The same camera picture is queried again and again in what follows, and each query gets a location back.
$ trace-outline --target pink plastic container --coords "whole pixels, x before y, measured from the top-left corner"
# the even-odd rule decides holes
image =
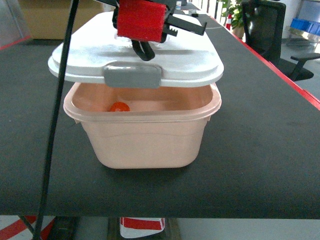
[[[108,112],[124,102],[129,112]],[[221,106],[213,83],[200,87],[112,88],[75,83],[64,111],[81,122],[99,161],[113,169],[179,168],[199,153],[204,128]]]

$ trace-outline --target red and white barrier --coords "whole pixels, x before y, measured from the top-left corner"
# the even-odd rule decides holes
[[[164,218],[121,217],[120,234],[125,239],[150,236],[165,229]]]
[[[231,28],[232,15],[229,13],[228,18],[226,20],[225,28],[230,30]]]
[[[36,216],[25,216],[28,222],[35,227]],[[41,238],[46,240],[53,227],[54,216],[43,218]],[[31,240],[32,233],[18,216],[0,215],[0,240]]]

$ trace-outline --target orange ball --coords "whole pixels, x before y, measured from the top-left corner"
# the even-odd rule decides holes
[[[129,112],[129,111],[130,111],[130,107],[122,101],[115,102],[109,110],[109,112]]]

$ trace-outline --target desk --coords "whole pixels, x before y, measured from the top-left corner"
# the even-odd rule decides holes
[[[320,217],[320,112],[206,15],[224,63],[221,109],[196,160],[177,169],[115,170],[61,109],[47,215],[176,218]],[[38,210],[60,42],[28,40],[0,52],[0,214]],[[72,83],[66,82],[64,95]]]

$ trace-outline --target green plant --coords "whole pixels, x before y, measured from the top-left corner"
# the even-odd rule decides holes
[[[232,28],[241,28],[244,26],[244,22],[242,19],[242,6],[241,6],[242,0],[235,0],[232,1],[230,4],[230,7],[228,9],[228,12],[232,14],[232,21],[231,26]]]
[[[229,14],[232,15],[231,26],[232,28],[241,28],[244,26],[242,19],[242,0],[219,0],[222,2],[222,9],[225,11],[222,12],[222,17],[228,17]]]

